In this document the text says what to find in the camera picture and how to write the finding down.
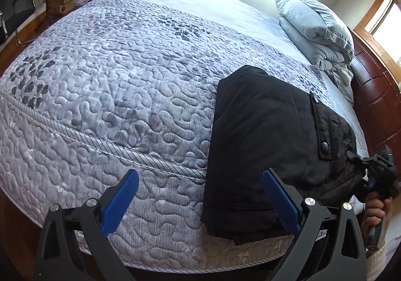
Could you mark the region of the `right hand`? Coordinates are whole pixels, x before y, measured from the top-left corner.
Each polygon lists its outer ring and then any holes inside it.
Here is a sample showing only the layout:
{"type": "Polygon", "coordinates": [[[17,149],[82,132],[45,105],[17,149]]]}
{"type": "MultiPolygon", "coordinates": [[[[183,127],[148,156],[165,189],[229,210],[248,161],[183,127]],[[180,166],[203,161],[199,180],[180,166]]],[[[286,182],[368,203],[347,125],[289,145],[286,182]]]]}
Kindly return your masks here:
{"type": "Polygon", "coordinates": [[[385,219],[383,232],[384,234],[387,232],[392,212],[392,197],[380,200],[377,192],[372,192],[367,196],[365,200],[365,213],[361,224],[364,242],[367,242],[369,229],[373,226],[377,226],[383,219],[385,219]]]}

